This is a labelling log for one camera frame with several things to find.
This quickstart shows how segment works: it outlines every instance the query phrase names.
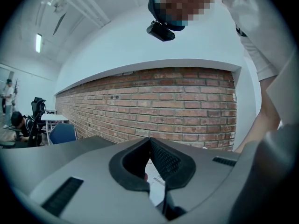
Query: standing person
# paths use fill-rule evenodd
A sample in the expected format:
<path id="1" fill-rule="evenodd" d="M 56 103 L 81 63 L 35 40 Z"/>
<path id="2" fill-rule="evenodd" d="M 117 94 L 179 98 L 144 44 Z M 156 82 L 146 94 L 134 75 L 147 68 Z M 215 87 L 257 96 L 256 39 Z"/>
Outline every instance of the standing person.
<path id="1" fill-rule="evenodd" d="M 13 82 L 11 79 L 7 79 L 7 86 L 8 90 L 6 94 L 3 96 L 5 98 L 5 125 L 3 126 L 4 129 L 7 129 L 9 126 L 11 126 L 11 109 L 12 109 L 12 101 L 13 101 Z"/>
<path id="2" fill-rule="evenodd" d="M 148 9 L 163 26 L 180 31 L 193 15 L 203 14 L 210 2 L 213 0 L 149 0 Z M 280 118 L 266 89 L 283 67 L 295 59 L 298 50 L 270 0 L 222 0 L 222 3 L 236 23 L 236 31 L 256 66 L 261 86 L 261 110 L 236 150 L 240 153 L 246 143 L 260 141 L 268 131 L 277 130 Z"/>
<path id="3" fill-rule="evenodd" d="M 3 93 L 2 93 L 2 97 L 3 96 L 5 96 L 5 94 L 6 94 L 6 84 L 5 84 L 5 86 L 4 86 L 4 88 L 3 88 Z M 5 116 L 5 98 L 2 98 L 2 111 L 3 111 L 3 116 Z"/>

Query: brick wall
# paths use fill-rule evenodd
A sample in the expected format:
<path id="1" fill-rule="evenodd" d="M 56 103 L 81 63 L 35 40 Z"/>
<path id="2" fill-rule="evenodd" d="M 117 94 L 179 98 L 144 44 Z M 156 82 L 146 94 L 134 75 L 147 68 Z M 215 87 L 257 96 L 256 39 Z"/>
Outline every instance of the brick wall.
<path id="1" fill-rule="evenodd" d="M 106 77 L 58 94 L 56 109 L 79 138 L 156 137 L 231 150 L 235 137 L 235 85 L 223 70 L 162 68 Z"/>

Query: ceiling light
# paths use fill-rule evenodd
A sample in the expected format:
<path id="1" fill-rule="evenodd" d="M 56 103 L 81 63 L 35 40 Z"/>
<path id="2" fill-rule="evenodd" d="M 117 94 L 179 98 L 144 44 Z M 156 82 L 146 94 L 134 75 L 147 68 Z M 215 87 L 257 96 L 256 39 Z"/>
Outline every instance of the ceiling light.
<path id="1" fill-rule="evenodd" d="M 42 35 L 36 34 L 36 52 L 40 53 L 42 44 Z"/>

